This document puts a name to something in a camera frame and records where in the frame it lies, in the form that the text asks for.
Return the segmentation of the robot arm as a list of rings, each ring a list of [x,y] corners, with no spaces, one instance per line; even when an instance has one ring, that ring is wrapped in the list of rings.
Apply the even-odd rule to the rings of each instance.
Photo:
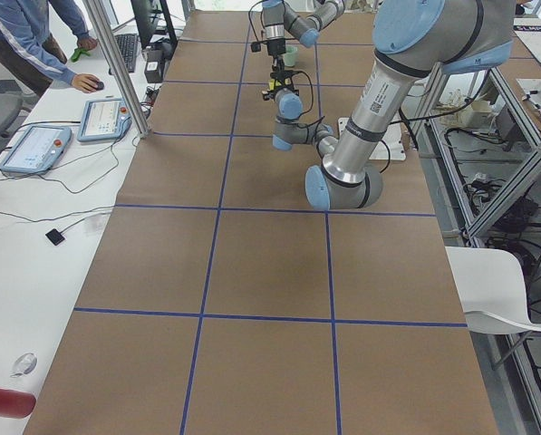
[[[343,15],[344,1],[325,1],[302,17],[284,1],[264,1],[267,51],[273,58],[272,89],[277,115],[273,145],[290,150],[312,144],[322,161],[305,173],[304,188],[314,209],[368,207],[382,193],[382,175],[369,162],[412,85],[439,63],[447,75],[474,73],[504,63],[512,51],[513,1],[386,1],[374,19],[374,64],[340,136],[321,121],[299,121],[303,104],[289,82],[285,38],[316,44],[320,32]]]
[[[320,32],[338,19],[346,10],[344,0],[320,1],[307,17],[299,15],[286,1],[262,2],[263,44],[273,59],[272,73],[285,69],[286,35],[289,34],[306,48],[316,44]]]

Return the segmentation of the person's hand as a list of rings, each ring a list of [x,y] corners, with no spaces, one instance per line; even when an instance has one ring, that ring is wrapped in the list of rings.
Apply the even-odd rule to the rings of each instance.
[[[84,93],[93,93],[97,92],[94,89],[94,84],[100,81],[98,77],[88,73],[78,73],[75,74],[71,81],[71,86]]]

